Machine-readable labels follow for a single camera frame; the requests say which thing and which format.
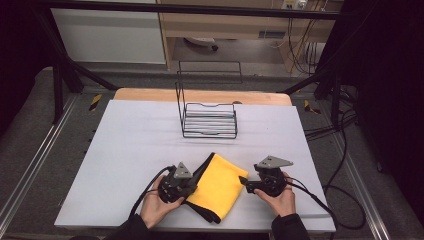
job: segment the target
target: white table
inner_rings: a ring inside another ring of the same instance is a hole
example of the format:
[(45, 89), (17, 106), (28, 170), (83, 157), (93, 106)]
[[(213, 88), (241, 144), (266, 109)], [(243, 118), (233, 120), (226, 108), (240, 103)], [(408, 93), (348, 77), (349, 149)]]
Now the white table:
[[(283, 170), (326, 203), (296, 108), (237, 104), (236, 111), (236, 139), (186, 139), (175, 102), (110, 101), (55, 225), (119, 226), (160, 169), (183, 161), (194, 171), (211, 152), (249, 171), (249, 179), (258, 179), (253, 164), (267, 155), (293, 161), (293, 166)], [(300, 190), (294, 191), (306, 229), (334, 232), (328, 213)], [(243, 190), (220, 224), (206, 222), (183, 205), (156, 229), (269, 232), (273, 218), (262, 200)]]

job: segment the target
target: hand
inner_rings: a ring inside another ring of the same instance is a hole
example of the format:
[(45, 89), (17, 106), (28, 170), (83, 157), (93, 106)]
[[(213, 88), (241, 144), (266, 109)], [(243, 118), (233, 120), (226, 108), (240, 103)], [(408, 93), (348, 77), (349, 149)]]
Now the hand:
[[(158, 189), (159, 183), (163, 177), (164, 176), (160, 176), (156, 179), (153, 183), (152, 189)], [(144, 197), (140, 216), (147, 228), (151, 229), (156, 226), (156, 224), (160, 223), (166, 214), (178, 208), (183, 201), (184, 198), (181, 197), (173, 203), (164, 203), (162, 199), (160, 199), (158, 191), (148, 192)]]
[[(292, 182), (289, 178), (289, 175), (285, 172), (282, 172), (285, 178), (287, 178), (288, 182)], [(280, 215), (281, 217), (296, 213), (296, 205), (295, 205), (295, 195), (292, 191), (292, 186), (287, 185), (283, 192), (277, 197), (271, 197), (266, 194), (264, 191), (255, 189), (254, 192), (258, 195), (262, 200), (264, 200), (274, 211), (275, 216)]]

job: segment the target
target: aluminum rail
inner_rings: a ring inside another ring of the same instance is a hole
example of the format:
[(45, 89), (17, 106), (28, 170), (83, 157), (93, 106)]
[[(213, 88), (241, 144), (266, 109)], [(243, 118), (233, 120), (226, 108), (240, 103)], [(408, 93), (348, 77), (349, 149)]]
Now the aluminum rail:
[(150, 3), (122, 3), (122, 2), (95, 2), (70, 0), (37, 0), (35, 6), (59, 9), (121, 11), (121, 12), (157, 12), (157, 13), (184, 13), (229, 16), (301, 18), (321, 20), (350, 20), (357, 15), (353, 13), (301, 11), (285, 9), (242, 8), (225, 6), (201, 6), (179, 4), (150, 4)]

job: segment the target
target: controller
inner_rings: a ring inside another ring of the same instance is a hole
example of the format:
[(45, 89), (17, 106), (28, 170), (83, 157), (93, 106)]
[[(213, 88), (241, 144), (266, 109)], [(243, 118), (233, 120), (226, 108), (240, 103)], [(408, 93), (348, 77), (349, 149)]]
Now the controller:
[(254, 193), (255, 189), (260, 189), (271, 197), (277, 197), (287, 185), (280, 167), (291, 165), (293, 165), (293, 162), (268, 156), (259, 164), (253, 165), (258, 172), (260, 181), (249, 181), (241, 176), (239, 176), (239, 180), (241, 184), (246, 186), (248, 193)]
[(196, 179), (182, 162), (178, 167), (172, 166), (169, 174), (162, 178), (159, 187), (159, 197), (165, 203), (173, 203), (180, 197), (187, 198), (197, 189)]

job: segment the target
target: black tripod leg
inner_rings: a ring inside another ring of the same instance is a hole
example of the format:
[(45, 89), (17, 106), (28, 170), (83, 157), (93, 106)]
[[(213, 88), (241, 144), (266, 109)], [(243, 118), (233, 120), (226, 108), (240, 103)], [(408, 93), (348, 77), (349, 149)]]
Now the black tripod leg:
[(67, 62), (68, 55), (66, 53), (66, 49), (62, 45), (62, 42), (58, 39), (57, 34), (46, 17), (47, 8), (44, 6), (36, 6), (35, 4), (31, 5), (31, 8), (35, 18), (40, 24), (40, 27), (44, 31), (42, 34), (45, 34), (50, 42), (51, 48), (54, 52), (54, 61), (60, 66), (59, 68), (62, 71), (61, 76), (63, 80), (66, 82), (71, 92), (81, 92), (84, 86), (78, 75)]
[(294, 86), (287, 88), (286, 90), (278, 91), (277, 93), (285, 93), (287, 95), (290, 95), (290, 94), (295, 93), (296, 91), (308, 86), (311, 83), (321, 82), (322, 78), (325, 77), (327, 75), (327, 73), (328, 73), (327, 71), (321, 72), (321, 73), (315, 73), (314, 75), (308, 77), (307, 79), (301, 81), (300, 83), (297, 83)]
[(53, 124), (56, 124), (63, 114), (62, 76), (58, 65), (53, 66), (53, 85), (55, 103)]
[(109, 89), (109, 90), (118, 90), (120, 87), (117, 87), (108, 81), (104, 80), (103, 78), (97, 76), (96, 74), (90, 72), (88, 69), (84, 68), (83, 66), (79, 65), (78, 63), (74, 62), (72, 59), (68, 59), (68, 62), (72, 65), (74, 69), (76, 69), (81, 74), (85, 75), (86, 77), (90, 78), (91, 80), (95, 81), (96, 83), (102, 85), (103, 87)]
[(336, 130), (339, 130), (340, 82), (341, 77), (337, 74), (334, 79), (333, 98), (331, 102), (331, 122)]

